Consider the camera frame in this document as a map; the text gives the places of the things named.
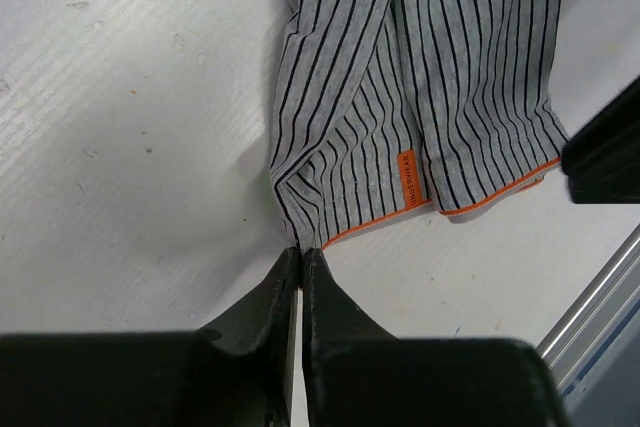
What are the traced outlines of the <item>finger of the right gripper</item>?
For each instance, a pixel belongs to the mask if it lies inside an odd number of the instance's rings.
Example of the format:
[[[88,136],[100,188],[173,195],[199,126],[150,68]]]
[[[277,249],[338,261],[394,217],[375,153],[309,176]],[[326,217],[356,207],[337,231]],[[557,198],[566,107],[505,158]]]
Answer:
[[[634,80],[564,146],[561,170],[573,203],[639,202],[639,114]]]

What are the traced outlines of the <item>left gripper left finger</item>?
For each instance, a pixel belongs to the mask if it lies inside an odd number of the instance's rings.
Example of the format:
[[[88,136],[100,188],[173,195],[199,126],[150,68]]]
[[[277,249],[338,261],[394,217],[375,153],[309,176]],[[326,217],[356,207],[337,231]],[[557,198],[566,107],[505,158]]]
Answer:
[[[5,334],[5,426],[287,426],[301,254],[194,330]]]

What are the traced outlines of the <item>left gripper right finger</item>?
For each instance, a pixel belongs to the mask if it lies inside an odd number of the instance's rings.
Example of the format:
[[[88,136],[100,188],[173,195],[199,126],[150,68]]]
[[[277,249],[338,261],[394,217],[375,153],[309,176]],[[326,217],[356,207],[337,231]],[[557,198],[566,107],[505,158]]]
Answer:
[[[397,338],[304,254],[302,366],[312,426],[567,426],[551,373],[510,338]]]

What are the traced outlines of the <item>grey striped underwear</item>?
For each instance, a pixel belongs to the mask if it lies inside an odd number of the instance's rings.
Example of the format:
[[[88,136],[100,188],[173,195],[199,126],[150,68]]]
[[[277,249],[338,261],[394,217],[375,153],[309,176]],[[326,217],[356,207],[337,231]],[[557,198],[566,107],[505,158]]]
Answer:
[[[566,132],[549,80],[562,0],[289,0],[274,195],[315,249],[430,205],[471,220],[539,181]]]

